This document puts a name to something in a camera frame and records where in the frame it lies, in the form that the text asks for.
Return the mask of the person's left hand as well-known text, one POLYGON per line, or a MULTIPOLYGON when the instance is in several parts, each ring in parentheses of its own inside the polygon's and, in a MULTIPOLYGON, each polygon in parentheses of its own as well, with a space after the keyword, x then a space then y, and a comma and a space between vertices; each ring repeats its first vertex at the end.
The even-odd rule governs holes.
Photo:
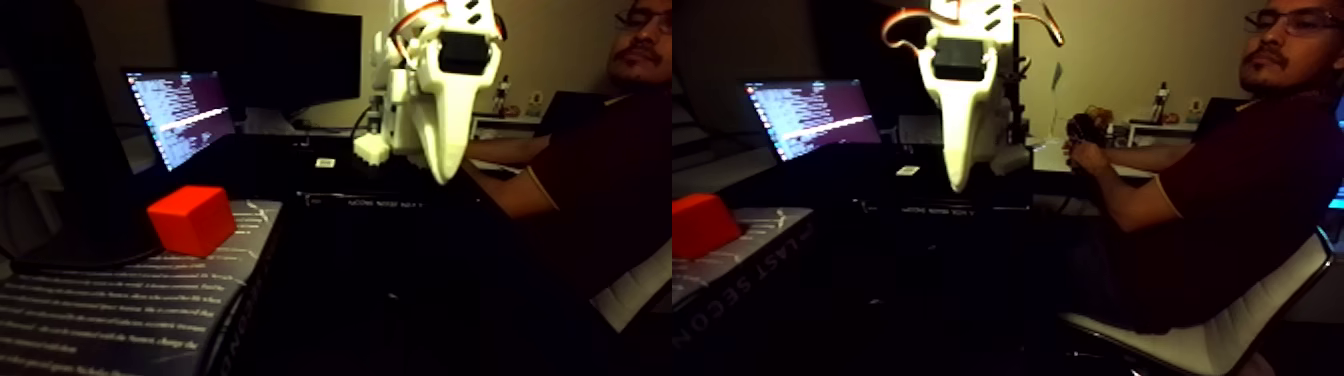
POLYGON ((1064 152, 1068 162, 1077 169, 1083 171, 1086 175, 1101 177, 1102 175, 1111 172, 1111 164, 1103 154, 1103 149, 1097 146, 1094 142, 1070 138, 1064 144, 1064 152))

